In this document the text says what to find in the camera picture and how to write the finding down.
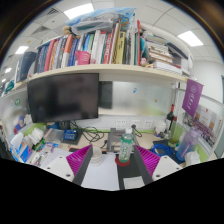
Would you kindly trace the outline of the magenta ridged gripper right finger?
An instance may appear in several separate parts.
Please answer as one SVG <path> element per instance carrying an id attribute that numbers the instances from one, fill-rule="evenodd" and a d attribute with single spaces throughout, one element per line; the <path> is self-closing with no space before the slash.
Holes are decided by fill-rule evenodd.
<path id="1" fill-rule="evenodd" d="M 152 183 L 152 176 L 159 163 L 160 157 L 138 145 L 134 146 L 134 157 L 138 164 L 144 184 L 147 185 Z"/>

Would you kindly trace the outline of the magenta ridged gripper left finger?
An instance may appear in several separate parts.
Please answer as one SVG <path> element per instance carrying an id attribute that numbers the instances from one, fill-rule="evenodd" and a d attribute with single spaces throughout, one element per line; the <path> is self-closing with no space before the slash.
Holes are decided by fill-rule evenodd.
<path id="1" fill-rule="evenodd" d="M 92 155 L 93 147 L 88 145 L 66 157 L 66 160 L 74 174 L 73 183 L 77 185 L 82 184 Z"/>

